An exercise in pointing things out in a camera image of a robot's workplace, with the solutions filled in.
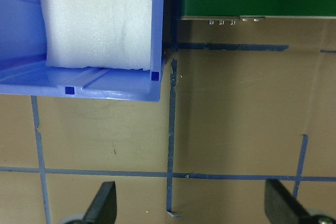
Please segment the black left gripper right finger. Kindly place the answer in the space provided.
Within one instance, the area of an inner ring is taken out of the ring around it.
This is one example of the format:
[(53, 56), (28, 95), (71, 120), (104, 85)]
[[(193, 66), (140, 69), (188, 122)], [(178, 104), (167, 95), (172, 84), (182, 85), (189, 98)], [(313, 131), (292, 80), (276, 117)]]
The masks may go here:
[(284, 185), (276, 179), (265, 181), (264, 211), (270, 223), (317, 223), (292, 196)]

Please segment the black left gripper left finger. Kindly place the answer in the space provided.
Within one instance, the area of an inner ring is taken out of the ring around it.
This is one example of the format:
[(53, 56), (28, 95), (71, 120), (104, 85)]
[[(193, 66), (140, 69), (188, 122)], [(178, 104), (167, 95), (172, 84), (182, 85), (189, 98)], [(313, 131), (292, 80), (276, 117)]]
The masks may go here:
[(117, 192), (115, 182), (103, 182), (82, 221), (84, 223), (115, 223)]

